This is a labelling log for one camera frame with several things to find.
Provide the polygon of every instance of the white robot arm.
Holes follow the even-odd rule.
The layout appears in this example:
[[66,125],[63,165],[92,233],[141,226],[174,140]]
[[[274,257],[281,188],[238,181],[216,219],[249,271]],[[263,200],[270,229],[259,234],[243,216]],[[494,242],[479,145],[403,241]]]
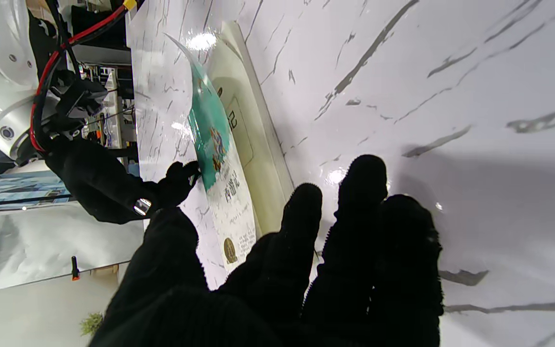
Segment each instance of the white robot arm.
[[[47,2],[51,11],[57,11],[56,0]],[[132,6],[130,2],[136,4],[133,0],[126,0],[126,6],[121,6],[109,18],[74,38],[68,39],[66,33],[59,33],[60,37],[54,42],[42,32],[44,41],[51,40],[49,46],[39,42],[39,35],[34,35],[43,30],[35,29],[37,25],[31,22],[35,18],[29,18],[25,0],[0,0],[0,150],[17,164],[46,151],[37,145],[35,138],[44,142],[60,134],[71,138],[71,134],[83,126],[83,117],[92,116],[99,110],[100,98],[105,96],[106,89],[80,80],[78,72],[75,75],[65,67],[62,70],[58,63],[62,54],[71,52],[70,46],[100,35],[123,18],[126,9]],[[59,13],[54,17],[57,17],[57,25],[63,28]],[[54,62],[51,59],[52,66],[46,63],[49,57],[58,56]],[[37,94],[37,88],[42,86],[38,73],[44,75],[44,86]],[[51,81],[53,73],[57,77]],[[75,114],[74,119],[68,118],[71,114]],[[31,124],[36,129],[35,136],[29,141]]]

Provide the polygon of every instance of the black glove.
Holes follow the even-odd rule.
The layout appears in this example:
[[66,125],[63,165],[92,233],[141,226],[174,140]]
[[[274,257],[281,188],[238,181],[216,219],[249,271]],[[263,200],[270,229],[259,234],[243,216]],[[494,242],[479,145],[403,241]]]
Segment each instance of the black glove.
[[[194,163],[174,163],[156,184],[130,175],[106,148],[88,140],[55,141],[46,156],[46,165],[90,215],[115,224],[149,218],[161,206],[180,204],[200,176]],[[140,211],[134,208],[139,203]]]
[[261,237],[217,292],[238,297],[271,323],[299,319],[321,219],[322,193],[302,184],[284,206],[278,233]]

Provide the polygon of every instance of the white marble surface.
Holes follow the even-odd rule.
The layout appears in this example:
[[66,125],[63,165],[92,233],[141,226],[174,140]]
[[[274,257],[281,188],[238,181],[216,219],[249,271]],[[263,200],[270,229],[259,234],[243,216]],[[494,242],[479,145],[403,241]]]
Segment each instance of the white marble surface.
[[[222,20],[247,37],[293,182],[324,193],[321,233],[348,164],[377,154],[390,193],[436,218],[443,345],[555,346],[555,0],[146,0],[128,38],[144,178],[195,157],[172,126],[189,68],[163,33]],[[184,209],[214,286],[202,192]]]

